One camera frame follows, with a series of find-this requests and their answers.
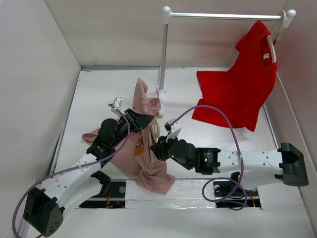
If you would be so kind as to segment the beige plastic hanger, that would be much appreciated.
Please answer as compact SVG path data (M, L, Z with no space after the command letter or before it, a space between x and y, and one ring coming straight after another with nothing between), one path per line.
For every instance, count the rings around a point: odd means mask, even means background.
M160 137L160 124L157 117L154 117L154 119L150 122L150 124L147 126L147 130L148 130L149 160L151 164L154 164L155 155L153 151L150 149L150 147L154 143L156 143L157 139Z

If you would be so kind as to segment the pink t shirt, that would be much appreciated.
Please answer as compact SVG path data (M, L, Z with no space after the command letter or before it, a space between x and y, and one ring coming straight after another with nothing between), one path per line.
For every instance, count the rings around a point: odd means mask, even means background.
M138 78L134 90L132 110L144 115L158 117L161 103L159 98L147 96L146 83ZM166 194L175 182L175 177L167 173L167 164L154 158L154 164L149 160L147 127L138 133L130 132L126 143L119 142L115 146L123 148L111 159L127 177L134 179L142 188L159 194Z

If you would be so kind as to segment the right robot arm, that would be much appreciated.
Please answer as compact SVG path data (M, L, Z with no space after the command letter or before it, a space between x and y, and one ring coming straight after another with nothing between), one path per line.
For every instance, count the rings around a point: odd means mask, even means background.
M229 182L230 192L235 195L278 181L289 186L309 185L304 155L291 143L282 143L280 148L271 151L239 154L218 148L196 148L183 139L161 136L150 149L161 161L172 159L185 169L203 175L243 170L242 178Z

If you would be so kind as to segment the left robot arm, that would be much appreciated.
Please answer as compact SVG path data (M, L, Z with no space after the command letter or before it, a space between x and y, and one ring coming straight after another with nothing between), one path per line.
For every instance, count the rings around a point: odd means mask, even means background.
M114 109L119 120L102 122L96 139L76 165L48 177L51 183L27 192L23 218L41 236L48 238L61 226L64 217L73 207L91 196L106 196L110 192L110 178L101 169L127 143L132 132L141 132L154 119L127 109Z

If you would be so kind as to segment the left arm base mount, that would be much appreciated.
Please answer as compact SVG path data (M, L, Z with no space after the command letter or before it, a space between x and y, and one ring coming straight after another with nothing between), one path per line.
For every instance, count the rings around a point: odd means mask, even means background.
M86 209L122 209L125 208L126 180L112 180L103 172L96 172L92 177L102 185L100 192L79 205Z

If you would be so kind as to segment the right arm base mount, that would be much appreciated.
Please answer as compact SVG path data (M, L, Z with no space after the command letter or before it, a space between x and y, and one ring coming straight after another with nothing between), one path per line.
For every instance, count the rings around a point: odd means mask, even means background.
M221 199L227 195L236 184L227 179L215 179L212 181L212 185L215 199ZM246 195L247 197L244 196L244 192L239 187L225 201L217 202L215 206L216 208L238 209L242 207L243 203L245 202L245 198L247 198L246 207L261 208L260 196L257 189L255 191L246 190Z

